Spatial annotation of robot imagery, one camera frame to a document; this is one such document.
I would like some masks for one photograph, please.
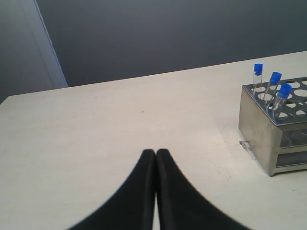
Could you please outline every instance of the metal rack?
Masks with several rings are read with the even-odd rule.
[[[283,83],[291,84],[293,91],[278,117],[262,100],[268,83],[260,92],[253,91],[252,84],[242,86],[239,130],[270,176],[307,169],[307,77]]]

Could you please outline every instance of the gray wall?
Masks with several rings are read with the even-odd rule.
[[[307,50],[306,0],[37,0],[70,86]]]
[[[66,86],[33,0],[0,0],[0,103]]]

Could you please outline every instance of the white table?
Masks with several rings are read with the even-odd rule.
[[[0,229],[70,227],[112,196],[145,148],[168,148],[198,191],[252,229],[306,229],[307,171],[267,176],[237,129],[254,63],[267,81],[274,70],[307,76],[306,60],[300,52],[9,97]]]

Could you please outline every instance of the stainless steel test tube rack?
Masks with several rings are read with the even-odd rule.
[[[283,83],[291,83],[293,91],[279,117],[261,99],[264,90],[255,92],[252,84],[242,86],[239,130],[270,176],[307,169],[307,77]]]

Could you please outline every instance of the blue cap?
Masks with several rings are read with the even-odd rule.
[[[281,98],[288,98],[291,91],[292,91],[292,86],[285,83],[285,84],[282,84],[278,95]]]
[[[254,71],[255,71],[255,75],[261,75],[262,74],[262,64],[261,63],[257,63],[254,66]]]
[[[277,85],[281,77],[282,77],[281,73],[273,72],[272,76],[271,76],[271,79],[270,79],[270,84],[271,85]]]

